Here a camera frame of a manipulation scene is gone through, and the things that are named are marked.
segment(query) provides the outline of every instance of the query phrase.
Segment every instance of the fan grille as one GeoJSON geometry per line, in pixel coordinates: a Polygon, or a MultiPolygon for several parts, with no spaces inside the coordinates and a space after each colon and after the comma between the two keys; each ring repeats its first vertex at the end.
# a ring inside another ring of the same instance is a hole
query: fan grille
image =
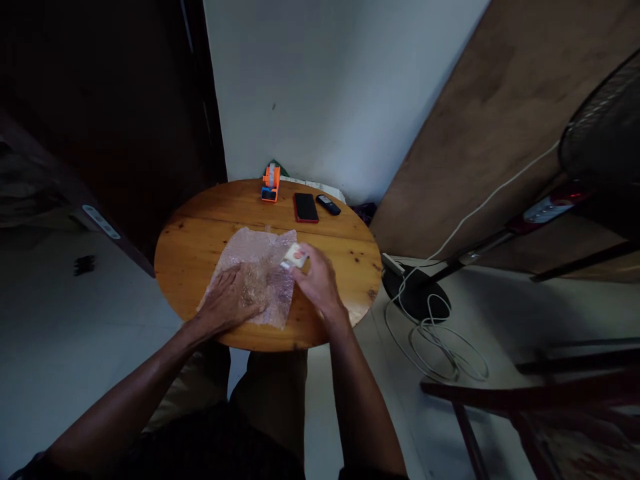
{"type": "Polygon", "coordinates": [[[563,134],[559,160],[598,187],[640,182],[640,50],[584,101],[563,134]]]}

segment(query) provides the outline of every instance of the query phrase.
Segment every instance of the red phone case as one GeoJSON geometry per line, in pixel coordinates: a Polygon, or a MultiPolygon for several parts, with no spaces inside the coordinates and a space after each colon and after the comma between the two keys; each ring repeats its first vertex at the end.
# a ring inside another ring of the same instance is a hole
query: red phone case
{"type": "Polygon", "coordinates": [[[295,220],[301,223],[318,223],[320,221],[320,218],[318,217],[317,220],[309,220],[309,219],[302,219],[300,217],[298,217],[298,204],[295,201],[295,196],[296,194],[293,194],[293,213],[295,215],[295,220]]]}

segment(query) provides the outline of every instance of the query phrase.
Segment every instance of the white wall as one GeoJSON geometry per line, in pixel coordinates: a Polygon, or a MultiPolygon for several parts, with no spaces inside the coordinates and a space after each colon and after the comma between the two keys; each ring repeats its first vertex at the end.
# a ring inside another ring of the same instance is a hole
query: white wall
{"type": "Polygon", "coordinates": [[[488,0],[205,0],[229,180],[378,201],[488,0]]]}

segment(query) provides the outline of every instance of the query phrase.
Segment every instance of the leg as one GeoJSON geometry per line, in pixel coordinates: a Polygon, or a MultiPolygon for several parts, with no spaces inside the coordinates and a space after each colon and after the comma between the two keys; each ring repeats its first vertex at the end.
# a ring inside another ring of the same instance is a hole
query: leg
{"type": "Polygon", "coordinates": [[[229,348],[211,340],[194,353],[171,384],[144,432],[227,399],[229,348]]]}
{"type": "Polygon", "coordinates": [[[305,460],[307,351],[252,352],[231,401],[249,423],[305,460]]]}

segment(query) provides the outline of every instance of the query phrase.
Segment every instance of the wooden tabletop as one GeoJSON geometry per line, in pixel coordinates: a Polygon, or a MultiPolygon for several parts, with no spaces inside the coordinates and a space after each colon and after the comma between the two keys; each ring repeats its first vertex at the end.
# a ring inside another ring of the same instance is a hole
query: wooden tabletop
{"type": "MultiPolygon", "coordinates": [[[[282,234],[297,231],[332,260],[340,297],[356,325],[368,312],[380,286],[380,251],[367,226],[340,200],[328,195],[342,213],[332,217],[317,206],[320,222],[299,223],[293,213],[293,194],[324,192],[282,182],[278,202],[260,200],[262,182],[240,180],[212,187],[186,202],[162,231],[155,251],[155,276],[170,306],[187,321],[196,313],[216,263],[228,240],[242,227],[282,234]]],[[[220,342],[244,350],[288,351],[327,342],[315,308],[293,290],[284,330],[245,323],[220,337],[220,342]]]]}

